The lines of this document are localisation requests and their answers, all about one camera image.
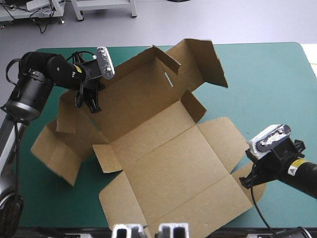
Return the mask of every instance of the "label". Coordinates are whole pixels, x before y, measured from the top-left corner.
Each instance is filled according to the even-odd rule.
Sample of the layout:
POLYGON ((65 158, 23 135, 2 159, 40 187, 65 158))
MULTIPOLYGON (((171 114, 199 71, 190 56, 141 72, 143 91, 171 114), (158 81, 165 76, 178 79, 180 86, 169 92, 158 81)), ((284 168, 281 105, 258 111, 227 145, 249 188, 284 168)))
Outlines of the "label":
POLYGON ((76 69, 77 69, 77 71, 78 71, 78 72, 82 73, 82 71, 81 71, 81 68, 80 68, 80 67, 78 67, 77 65, 75 65, 75 67, 76 67, 76 69))
POLYGON ((303 159, 298 159, 295 160, 291 166, 288 168, 288 174, 291 176, 295 176, 297 169, 300 167, 300 165, 302 165, 303 163, 306 163, 306 160, 303 159))

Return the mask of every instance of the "green tabletop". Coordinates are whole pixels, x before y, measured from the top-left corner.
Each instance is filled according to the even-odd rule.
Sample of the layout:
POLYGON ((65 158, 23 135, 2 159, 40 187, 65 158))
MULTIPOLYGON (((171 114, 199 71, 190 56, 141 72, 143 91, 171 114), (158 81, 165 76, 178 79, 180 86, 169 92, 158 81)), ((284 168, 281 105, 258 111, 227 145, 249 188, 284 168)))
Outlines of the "green tabletop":
MULTIPOLYGON (((145 48, 114 47, 109 48, 109 53, 118 65, 145 48)), ((201 121, 229 117, 248 140, 268 125, 286 123, 293 130, 293 139, 305 141, 307 159, 317 163, 317 80, 301 46, 234 44, 216 45, 215 49, 229 88, 204 84, 194 92, 208 110, 201 121)), ((39 51, 68 57, 79 50, 94 52, 95 48, 39 51)), ((22 141, 20 191, 25 209, 20 226, 106 227, 98 194, 117 173, 103 174, 97 158, 92 156, 82 164, 72 187, 30 153, 44 125, 56 117, 58 97, 63 91, 53 89, 42 115, 31 123, 22 141)), ((245 157, 237 167, 247 162, 245 157)), ((317 226, 316 200, 279 181, 267 184, 259 206, 273 227, 317 226)), ((252 208, 226 226, 264 225, 252 208)))

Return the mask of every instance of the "yellow warning label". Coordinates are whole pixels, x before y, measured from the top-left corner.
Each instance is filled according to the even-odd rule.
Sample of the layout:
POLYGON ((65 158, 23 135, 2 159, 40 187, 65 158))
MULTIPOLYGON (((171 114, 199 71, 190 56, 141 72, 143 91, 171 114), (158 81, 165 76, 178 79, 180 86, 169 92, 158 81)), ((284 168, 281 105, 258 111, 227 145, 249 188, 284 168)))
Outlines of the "yellow warning label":
POLYGON ((78 72, 82 73, 82 71, 81 71, 81 68, 80 68, 80 67, 78 67, 77 65, 75 65, 75 67, 76 67, 76 69, 77 69, 77 71, 78 71, 78 72))
POLYGON ((307 162, 306 160, 298 159, 298 160, 295 160, 295 161, 291 164, 291 166, 298 168, 298 167, 300 167, 300 165, 302 165, 303 163, 306 163, 306 162, 307 162))

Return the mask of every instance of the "cardboard box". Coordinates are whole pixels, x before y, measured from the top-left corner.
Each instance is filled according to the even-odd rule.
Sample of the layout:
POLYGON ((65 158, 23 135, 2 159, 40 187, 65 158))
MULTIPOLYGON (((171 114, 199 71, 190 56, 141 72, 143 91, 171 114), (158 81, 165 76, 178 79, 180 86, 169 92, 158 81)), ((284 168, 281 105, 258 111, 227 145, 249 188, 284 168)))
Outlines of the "cardboard box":
POLYGON ((104 173, 123 170, 100 192, 110 227, 140 223, 154 237, 160 223, 188 222, 191 236, 204 238, 251 208, 238 180, 250 165, 231 174, 245 139, 228 118, 197 124, 206 109, 192 91, 228 86, 211 41, 186 39, 166 53, 153 46, 115 71, 102 81, 98 114, 75 108, 72 91, 60 97, 33 154, 71 185, 93 153, 104 173))

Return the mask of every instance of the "gray floor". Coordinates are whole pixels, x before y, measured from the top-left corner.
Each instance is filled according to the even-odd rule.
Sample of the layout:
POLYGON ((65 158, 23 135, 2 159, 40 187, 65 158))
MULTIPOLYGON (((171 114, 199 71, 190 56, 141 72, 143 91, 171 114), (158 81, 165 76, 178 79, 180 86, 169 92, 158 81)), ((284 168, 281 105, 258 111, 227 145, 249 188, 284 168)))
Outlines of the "gray floor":
MULTIPOLYGON (((43 35, 29 20, 0 30, 0 104, 12 90, 4 77, 7 63, 38 48, 173 45, 188 37, 216 44, 317 43, 315 0, 140 0, 137 11, 136 18, 128 9, 86 11, 78 22, 67 3, 66 24, 50 25, 43 35)), ((16 78, 16 69, 10 76, 16 78)))

